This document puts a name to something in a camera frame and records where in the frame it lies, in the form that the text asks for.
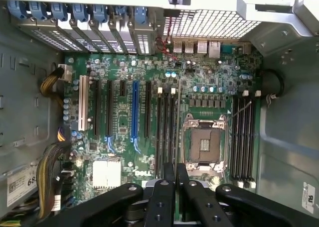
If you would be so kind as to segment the thin metal locking lever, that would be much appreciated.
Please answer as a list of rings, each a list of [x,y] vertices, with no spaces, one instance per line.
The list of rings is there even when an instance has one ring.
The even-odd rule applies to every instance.
[[[226,123],[229,123],[233,118],[235,118],[239,113],[241,113],[242,111],[244,111],[245,109],[247,109],[251,104],[252,104],[252,101],[249,101],[246,106],[244,106],[243,108],[239,109],[239,111],[237,111],[235,114],[233,114],[233,115],[232,115],[230,118],[228,118],[225,122],[226,122]]]

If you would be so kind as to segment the black RAM slot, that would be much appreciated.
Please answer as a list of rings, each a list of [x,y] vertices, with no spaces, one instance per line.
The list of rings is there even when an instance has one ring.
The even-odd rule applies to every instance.
[[[172,156],[173,156],[173,136],[174,136],[174,97],[175,97],[175,88],[171,88],[170,94],[170,120],[169,120],[169,161],[172,163]]]
[[[156,130],[156,164],[155,164],[155,176],[159,176],[159,164],[160,164],[160,132],[161,132],[161,102],[162,102],[162,87],[158,87],[158,100],[157,100],[157,130]]]
[[[163,151],[162,162],[166,163],[166,136],[167,136],[167,105],[168,105],[168,93],[164,94],[163,99]]]
[[[238,112],[238,96],[234,96],[233,100],[233,119],[232,119],[232,155],[231,155],[231,177],[236,179],[236,158],[237,158],[237,112]]]
[[[246,181],[248,173],[248,159],[249,159],[249,126],[250,126],[250,104],[251,101],[249,97],[245,98],[246,109],[245,109],[245,125],[244,125],[244,154],[243,154],[243,170],[242,170],[242,179]]]
[[[255,96],[251,104],[251,125],[250,125],[250,165],[249,165],[249,189],[256,190],[258,172],[258,154],[260,143],[260,107],[261,99]]]
[[[245,124],[245,111],[244,111],[244,107],[246,105],[246,101],[244,99],[240,100],[240,108],[241,108],[241,112],[238,115],[238,124],[239,124],[239,130],[238,130],[238,187],[243,188],[244,187],[244,182],[242,180],[242,160],[243,160],[243,125]]]

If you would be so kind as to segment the silver CPU socket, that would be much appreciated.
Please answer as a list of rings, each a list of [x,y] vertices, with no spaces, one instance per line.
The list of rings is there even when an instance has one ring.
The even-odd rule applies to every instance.
[[[190,176],[222,176],[228,165],[229,125],[226,116],[194,118],[186,114],[182,125],[181,162]]]

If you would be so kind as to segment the white sticker label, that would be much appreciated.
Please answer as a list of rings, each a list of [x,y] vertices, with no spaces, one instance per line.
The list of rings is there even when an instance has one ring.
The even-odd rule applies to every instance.
[[[303,182],[302,207],[312,215],[319,208],[316,203],[316,188],[307,182]]]

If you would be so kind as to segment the silver chipset heatsink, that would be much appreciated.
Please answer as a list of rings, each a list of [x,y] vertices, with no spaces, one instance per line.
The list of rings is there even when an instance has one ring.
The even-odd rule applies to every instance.
[[[111,189],[121,185],[121,162],[96,160],[92,167],[92,186],[95,189]]]

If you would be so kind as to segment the silver expansion slot cover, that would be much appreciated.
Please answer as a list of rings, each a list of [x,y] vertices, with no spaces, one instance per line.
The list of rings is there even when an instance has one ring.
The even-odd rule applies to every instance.
[[[129,53],[136,54],[136,49],[134,43],[132,41],[131,35],[129,33],[129,29],[126,23],[123,20],[116,21],[116,30],[120,35],[125,47]],[[99,24],[99,31],[103,34],[104,38],[112,45],[113,49],[117,53],[122,53],[122,48],[120,43],[112,34],[109,26],[107,23],[100,23]]]
[[[20,20],[14,23],[23,32],[64,52],[88,52],[80,42],[60,28],[57,21]]]
[[[137,54],[150,56],[154,54],[154,31],[152,28],[135,29]]]
[[[110,52],[116,53],[116,48],[108,41],[104,33],[100,30],[101,23],[95,19],[91,19],[88,22],[78,22],[78,35],[90,44],[94,50],[99,53]]]
[[[80,22],[75,18],[69,18],[67,21],[58,21],[58,28],[67,38],[75,44],[79,44],[85,51],[102,53],[101,47],[98,46],[96,34],[91,30],[87,21]]]

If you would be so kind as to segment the long black expansion slot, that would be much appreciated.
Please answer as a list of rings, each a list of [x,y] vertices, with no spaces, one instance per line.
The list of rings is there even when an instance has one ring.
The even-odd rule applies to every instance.
[[[152,99],[152,83],[146,82],[146,96],[145,96],[145,138],[150,136],[151,125],[151,99]]]
[[[112,135],[112,116],[113,116],[113,81],[107,81],[106,95],[106,136]]]
[[[101,114],[101,83],[100,80],[94,82],[93,105],[94,105],[94,122],[93,133],[95,137],[100,135],[100,114]]]

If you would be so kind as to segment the blue expansion slot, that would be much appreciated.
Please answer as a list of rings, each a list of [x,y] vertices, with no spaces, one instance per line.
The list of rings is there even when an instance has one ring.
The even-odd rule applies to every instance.
[[[131,125],[131,141],[135,142],[138,137],[138,114],[139,114],[139,82],[133,81],[132,88],[132,125]]]

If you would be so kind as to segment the blue serial port connector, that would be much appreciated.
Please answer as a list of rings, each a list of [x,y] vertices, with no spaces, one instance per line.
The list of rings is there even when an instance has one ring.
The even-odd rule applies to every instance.
[[[237,53],[237,45],[233,44],[222,44],[221,52],[223,54],[236,54]]]

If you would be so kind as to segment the grey metal PC case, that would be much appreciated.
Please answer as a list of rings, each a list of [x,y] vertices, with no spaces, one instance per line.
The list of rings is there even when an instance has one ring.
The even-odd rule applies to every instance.
[[[14,23],[8,0],[0,0],[0,175],[39,160],[36,190],[21,204],[0,217],[0,227],[37,227],[49,217],[79,205],[74,197],[76,166],[72,141],[59,142],[57,130],[64,122],[65,88],[73,76],[72,60],[79,55],[112,54],[64,52],[23,32]],[[219,41],[241,47],[244,54],[262,56],[259,69],[260,143],[256,190],[247,190],[319,219],[319,208],[310,214],[302,207],[303,182],[316,188],[319,205],[319,0],[20,0],[26,4],[27,19],[37,20],[29,1],[46,5],[86,4],[88,21],[92,6],[108,7],[108,26],[120,43],[122,53],[139,56],[134,38],[134,7],[146,6],[149,28],[154,31],[154,54],[174,57],[173,41]],[[136,54],[129,53],[116,30],[113,6],[124,5],[123,20]],[[284,78],[280,98],[262,96],[261,71],[277,70]],[[173,227],[202,227],[186,208],[172,163],[175,184]]]

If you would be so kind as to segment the blue card retention clip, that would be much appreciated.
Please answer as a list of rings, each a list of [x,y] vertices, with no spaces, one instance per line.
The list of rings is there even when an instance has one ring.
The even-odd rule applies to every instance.
[[[33,17],[38,20],[48,20],[46,5],[40,1],[29,1],[29,9]]]
[[[7,8],[11,15],[18,19],[27,19],[26,4],[20,0],[8,0]]]
[[[108,22],[108,7],[104,4],[94,4],[92,6],[93,18],[99,23]]]
[[[76,21],[87,22],[88,21],[88,8],[86,4],[74,3],[72,5],[73,17]]]
[[[67,5],[64,3],[52,2],[51,13],[57,20],[67,21],[68,19]]]
[[[142,30],[149,28],[149,12],[146,6],[134,7],[134,29]]]
[[[124,20],[127,15],[127,7],[124,5],[113,6],[114,16],[117,20]]]

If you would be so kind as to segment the green Dell motherboard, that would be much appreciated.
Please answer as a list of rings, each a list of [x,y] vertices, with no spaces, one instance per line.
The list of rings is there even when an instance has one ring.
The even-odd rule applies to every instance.
[[[182,125],[186,114],[194,118],[216,118],[221,114],[226,120],[233,115],[234,96],[238,96],[238,111],[241,99],[250,101],[259,96],[259,69],[262,56],[253,51],[244,54],[237,47],[236,54],[220,54],[219,59],[199,54],[176,54],[174,57],[127,55],[79,55],[72,60],[71,84],[65,88],[64,122],[71,130],[73,143],[72,159],[76,166],[74,197],[78,204],[97,197],[111,189],[95,189],[92,186],[92,167],[96,160],[121,162],[121,185],[136,183],[145,186],[147,181],[163,177],[163,166],[169,161],[170,94],[174,97],[173,164],[181,162]],[[88,129],[78,130],[79,76],[89,77]],[[100,135],[94,136],[94,82],[101,83]],[[113,81],[112,135],[106,136],[107,81]],[[126,96],[119,96],[120,81],[126,81]],[[139,82],[138,137],[131,141],[132,88],[133,81]],[[152,83],[150,136],[145,138],[146,82]],[[156,130],[158,87],[162,87],[160,163],[159,176],[155,176]],[[163,99],[168,93],[166,163],[162,162],[163,151]],[[190,176],[205,181],[211,190],[220,184],[238,185],[238,115],[237,115],[237,158],[236,179],[231,177],[232,120],[228,136],[228,165],[222,176]]]

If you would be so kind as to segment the white expansion slot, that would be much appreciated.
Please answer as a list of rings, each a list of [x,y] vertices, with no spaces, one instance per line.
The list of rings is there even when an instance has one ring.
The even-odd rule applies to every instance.
[[[89,77],[79,76],[79,112],[78,112],[78,130],[86,131],[88,129],[88,100],[89,100]]]

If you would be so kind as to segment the silver ethernet port block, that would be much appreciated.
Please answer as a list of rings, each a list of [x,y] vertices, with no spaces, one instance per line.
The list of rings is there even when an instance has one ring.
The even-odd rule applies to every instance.
[[[219,59],[220,58],[221,43],[219,41],[209,41],[208,44],[208,57]]]

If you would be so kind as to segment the black round case fitting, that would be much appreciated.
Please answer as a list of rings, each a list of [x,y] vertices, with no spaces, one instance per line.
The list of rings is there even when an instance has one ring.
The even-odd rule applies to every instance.
[[[262,98],[280,98],[285,89],[283,76],[274,69],[264,69],[261,71],[262,78]]]

